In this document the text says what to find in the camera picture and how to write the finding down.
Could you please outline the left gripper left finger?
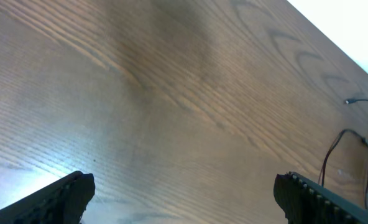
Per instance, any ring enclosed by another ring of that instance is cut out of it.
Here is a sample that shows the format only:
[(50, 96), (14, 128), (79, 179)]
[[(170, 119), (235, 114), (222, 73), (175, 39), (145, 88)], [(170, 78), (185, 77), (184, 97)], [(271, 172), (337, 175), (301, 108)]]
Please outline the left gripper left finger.
[(74, 171), (0, 210), (0, 224), (80, 224), (95, 194), (93, 174)]

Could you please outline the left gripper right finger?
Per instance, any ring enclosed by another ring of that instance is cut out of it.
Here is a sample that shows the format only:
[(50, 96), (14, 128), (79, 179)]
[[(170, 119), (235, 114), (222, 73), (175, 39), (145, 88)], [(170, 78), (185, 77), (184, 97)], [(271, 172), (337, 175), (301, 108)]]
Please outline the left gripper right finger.
[(368, 211), (296, 173), (276, 175), (274, 199), (292, 224), (368, 224)]

